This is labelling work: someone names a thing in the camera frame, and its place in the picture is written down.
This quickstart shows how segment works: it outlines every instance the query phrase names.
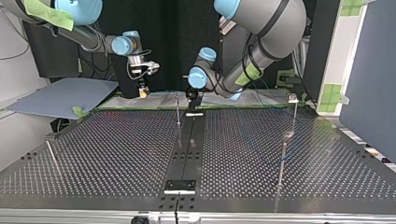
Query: vertical metal pole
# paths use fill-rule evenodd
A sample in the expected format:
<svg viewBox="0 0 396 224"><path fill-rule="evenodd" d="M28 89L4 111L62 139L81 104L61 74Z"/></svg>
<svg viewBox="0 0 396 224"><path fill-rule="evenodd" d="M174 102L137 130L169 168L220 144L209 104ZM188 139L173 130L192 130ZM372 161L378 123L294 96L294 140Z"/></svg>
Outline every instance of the vertical metal pole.
<svg viewBox="0 0 396 224"><path fill-rule="evenodd" d="M179 109L179 102L178 102L178 93L176 93L176 110L177 110L177 124L180 125L180 109Z"/></svg>
<svg viewBox="0 0 396 224"><path fill-rule="evenodd" d="M296 106L294 108L294 118L296 119L297 117L297 108L298 108L298 103L296 103Z"/></svg>
<svg viewBox="0 0 396 224"><path fill-rule="evenodd" d="M280 162L280 169L279 169L279 182L277 183L277 186L279 188L282 188L283 170L285 169L286 147L287 147L287 144L283 143L282 158L281 158L282 161Z"/></svg>

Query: black backdrop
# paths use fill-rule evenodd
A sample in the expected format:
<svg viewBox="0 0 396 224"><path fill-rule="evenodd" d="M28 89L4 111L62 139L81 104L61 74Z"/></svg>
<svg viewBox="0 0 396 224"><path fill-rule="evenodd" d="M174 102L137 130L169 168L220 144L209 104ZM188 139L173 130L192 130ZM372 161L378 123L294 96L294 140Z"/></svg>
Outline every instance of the black backdrop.
<svg viewBox="0 0 396 224"><path fill-rule="evenodd" d="M184 91L186 76L201 47L219 51L219 14L214 0L106 0L100 24L107 35L137 30L149 60L161 70L149 78L151 91ZM126 74L126 58L112 56L126 98L138 95Z"/></svg>

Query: perforated metal table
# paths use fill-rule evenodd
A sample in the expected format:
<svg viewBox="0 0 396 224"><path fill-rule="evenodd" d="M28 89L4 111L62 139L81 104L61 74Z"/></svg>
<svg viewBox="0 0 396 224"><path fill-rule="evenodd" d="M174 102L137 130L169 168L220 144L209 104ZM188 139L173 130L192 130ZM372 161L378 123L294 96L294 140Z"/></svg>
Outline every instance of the perforated metal table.
<svg viewBox="0 0 396 224"><path fill-rule="evenodd" d="M396 174L310 108L292 116L206 110L178 126L176 111L97 111L0 173L0 223L20 209L370 214L396 223ZM169 180L196 181L195 194L165 195Z"/></svg>

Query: light blue sheet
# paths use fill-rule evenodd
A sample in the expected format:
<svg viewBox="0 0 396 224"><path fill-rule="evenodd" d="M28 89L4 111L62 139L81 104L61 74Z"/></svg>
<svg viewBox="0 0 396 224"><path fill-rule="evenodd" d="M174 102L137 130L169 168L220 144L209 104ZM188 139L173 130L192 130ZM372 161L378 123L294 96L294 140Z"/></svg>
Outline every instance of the light blue sheet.
<svg viewBox="0 0 396 224"><path fill-rule="evenodd" d="M9 106L7 110L62 119L79 119L73 107L90 112L119 84L88 78L64 78Z"/></svg>

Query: blue joint cap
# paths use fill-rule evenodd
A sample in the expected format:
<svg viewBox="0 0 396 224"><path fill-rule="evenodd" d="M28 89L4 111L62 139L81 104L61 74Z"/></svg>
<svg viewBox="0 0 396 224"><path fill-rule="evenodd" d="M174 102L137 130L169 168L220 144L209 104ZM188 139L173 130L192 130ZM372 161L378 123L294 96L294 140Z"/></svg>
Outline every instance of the blue joint cap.
<svg viewBox="0 0 396 224"><path fill-rule="evenodd" d="M230 97L229 100L231 100L231 101L239 100L239 97L241 97L241 94L242 94L242 89L240 89L238 92L239 93L236 93L234 96Z"/></svg>
<svg viewBox="0 0 396 224"><path fill-rule="evenodd" d="M215 10L227 20L232 19L239 8L241 0L216 0Z"/></svg>
<svg viewBox="0 0 396 224"><path fill-rule="evenodd" d="M122 33L123 36L133 36L133 37L140 37L139 32L137 31L126 31Z"/></svg>
<svg viewBox="0 0 396 224"><path fill-rule="evenodd" d="M206 72L199 67L193 67L189 74L189 83L195 89L202 89L206 86Z"/></svg>
<svg viewBox="0 0 396 224"><path fill-rule="evenodd" d="M198 54L201 58L208 60L210 62L215 62L218 54L210 48L202 48Z"/></svg>
<svg viewBox="0 0 396 224"><path fill-rule="evenodd" d="M102 12L102 0L55 0L56 9L72 14L74 25L89 25L99 19Z"/></svg>
<svg viewBox="0 0 396 224"><path fill-rule="evenodd" d="M132 40L126 36L117 36L114 38L111 48L113 48L116 54L121 56L128 56L134 50Z"/></svg>

